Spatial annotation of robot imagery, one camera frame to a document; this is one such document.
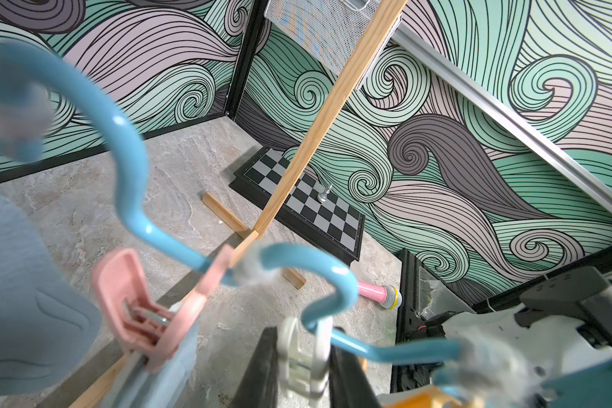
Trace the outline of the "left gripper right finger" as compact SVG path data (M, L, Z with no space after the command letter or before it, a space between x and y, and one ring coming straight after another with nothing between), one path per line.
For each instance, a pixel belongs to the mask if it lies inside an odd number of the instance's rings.
M358 358L337 347L331 347L329 402L331 408L381 407Z

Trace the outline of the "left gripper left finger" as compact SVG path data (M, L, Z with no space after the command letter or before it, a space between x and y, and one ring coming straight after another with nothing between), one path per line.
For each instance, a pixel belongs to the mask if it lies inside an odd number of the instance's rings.
M275 408L277 407L278 330L275 326L263 330L241 383L229 407Z

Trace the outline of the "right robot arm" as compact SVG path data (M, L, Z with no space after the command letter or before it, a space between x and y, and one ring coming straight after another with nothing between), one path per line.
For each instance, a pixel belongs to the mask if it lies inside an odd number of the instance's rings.
M415 365L413 389L435 387L484 407L612 407L612 282L581 267L518 301L426 321L418 336L460 339L473 349L459 361Z

